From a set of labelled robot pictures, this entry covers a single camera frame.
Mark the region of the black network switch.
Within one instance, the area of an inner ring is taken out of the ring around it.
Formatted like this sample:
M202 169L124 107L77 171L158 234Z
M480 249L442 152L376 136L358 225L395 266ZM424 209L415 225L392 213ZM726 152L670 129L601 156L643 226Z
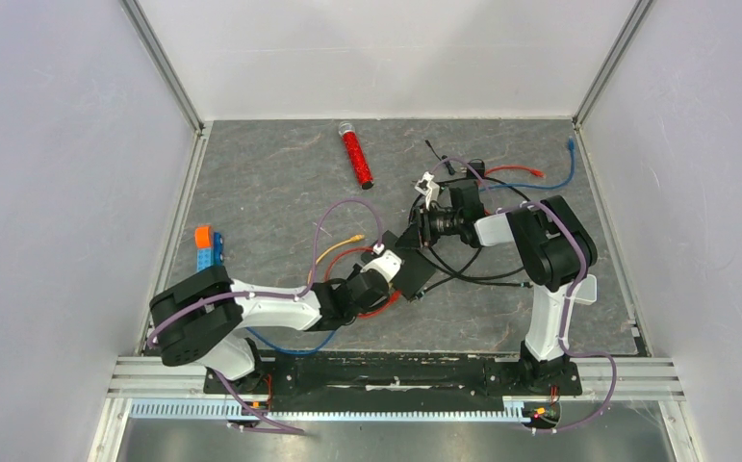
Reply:
M390 287L393 291L399 291L400 295L408 301L413 301L415 300L414 295L425 287L436 270L421 259L417 254L417 249L397 248L396 241L398 237L399 235L392 231L386 231L382 236L381 242L403 260L401 270L393 279ZM364 251L360 257L362 271L365 271L364 266L374 258L372 248L373 246L370 250Z

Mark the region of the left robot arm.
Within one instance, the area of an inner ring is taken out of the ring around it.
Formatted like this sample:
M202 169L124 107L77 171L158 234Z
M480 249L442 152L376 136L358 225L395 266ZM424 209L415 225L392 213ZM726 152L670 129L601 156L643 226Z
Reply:
M252 393L262 386L265 369L240 330L335 331L386 298L400 268L379 259L346 279L272 288L232 279L224 266L212 266L150 300L154 327L147 343L166 366L196 363Z

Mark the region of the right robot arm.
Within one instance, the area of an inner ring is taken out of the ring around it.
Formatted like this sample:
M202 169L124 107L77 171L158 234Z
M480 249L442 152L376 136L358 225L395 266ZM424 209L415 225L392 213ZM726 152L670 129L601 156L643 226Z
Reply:
M442 206L442 185L430 173L415 184L420 194L409 225L398 240L404 248L429 249L444 236L456 236L471 248L515 246L533 287L530 327L521 345L518 377L531 393L542 393L568 366L568 329L573 303L590 304L597 296L588 269L598 252L568 202L553 195L508 211L489 213L473 179L450 186Z

